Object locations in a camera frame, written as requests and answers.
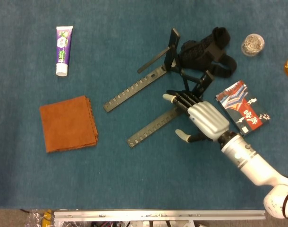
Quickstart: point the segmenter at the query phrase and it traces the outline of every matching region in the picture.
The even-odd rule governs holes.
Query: black velcro strap
[[[237,64],[225,53],[224,47],[229,41],[228,31],[224,27],[216,27],[211,35],[200,42],[191,40],[184,43],[179,54],[181,67],[200,71],[209,70],[214,76],[230,77],[236,70]],[[221,63],[225,68],[212,64],[213,61]]]
[[[282,204],[282,215],[284,216],[285,219],[288,219],[288,217],[286,216],[287,201],[288,201],[288,195],[286,196],[284,203]]]

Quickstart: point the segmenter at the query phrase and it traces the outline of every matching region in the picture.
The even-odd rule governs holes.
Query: orange cloth
[[[86,96],[41,106],[40,114],[47,153],[96,145],[98,132]]]

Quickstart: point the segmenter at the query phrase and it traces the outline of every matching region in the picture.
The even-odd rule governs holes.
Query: blue carpet
[[[56,26],[73,25],[69,72],[56,72]],[[200,40],[216,26],[231,35],[237,61],[229,79],[216,78],[204,95],[242,79],[271,116],[246,140],[288,175],[288,0],[0,1],[0,208],[263,209],[269,187],[254,186],[208,141],[182,142],[176,128],[195,134],[181,116],[142,144],[126,139],[172,106],[167,89],[182,89],[175,73],[162,77],[120,107],[103,103],[145,75],[136,70],[168,44]],[[265,40],[249,58],[241,43]],[[155,63],[150,69],[161,65]],[[189,71],[201,76],[200,72]],[[39,107],[86,95],[99,132],[96,147],[46,154]]]

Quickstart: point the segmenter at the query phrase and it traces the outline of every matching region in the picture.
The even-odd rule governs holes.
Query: book
[[[242,80],[217,94],[215,99],[225,109],[242,135],[249,134],[270,120],[268,113]]]

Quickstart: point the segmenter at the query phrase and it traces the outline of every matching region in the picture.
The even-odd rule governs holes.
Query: robotic hand
[[[202,132],[190,136],[181,130],[176,134],[186,142],[210,139],[219,142],[221,151],[255,185],[271,185],[263,200],[265,209],[276,218],[288,219],[288,178],[279,174],[242,136],[229,131],[229,121],[209,102],[201,102],[189,91],[168,90],[163,98],[182,108]]]

